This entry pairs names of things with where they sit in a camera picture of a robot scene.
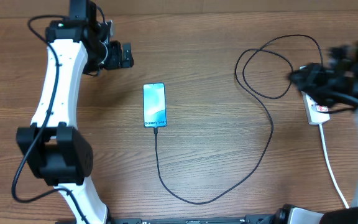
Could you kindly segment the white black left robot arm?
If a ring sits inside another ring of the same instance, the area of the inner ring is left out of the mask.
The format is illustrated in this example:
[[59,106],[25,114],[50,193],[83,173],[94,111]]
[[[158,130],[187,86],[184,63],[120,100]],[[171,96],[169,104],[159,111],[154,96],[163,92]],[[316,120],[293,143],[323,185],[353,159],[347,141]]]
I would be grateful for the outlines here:
[[109,208],[91,179],[93,149],[78,130],[76,109],[83,75],[131,68],[130,44],[113,39],[113,23],[98,21],[103,12],[90,0],[71,0],[67,16],[51,15],[41,41],[47,46],[47,70],[38,107],[16,141],[28,166],[58,192],[75,223],[112,223]]

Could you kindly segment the Samsung Galaxy smartphone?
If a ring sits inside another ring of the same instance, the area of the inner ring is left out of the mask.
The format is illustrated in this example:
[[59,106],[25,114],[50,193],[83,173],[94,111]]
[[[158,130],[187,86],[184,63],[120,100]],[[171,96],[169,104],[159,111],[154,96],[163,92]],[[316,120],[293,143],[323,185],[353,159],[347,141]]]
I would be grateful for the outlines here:
[[159,128],[167,125],[165,85],[149,83],[143,86],[144,127]]

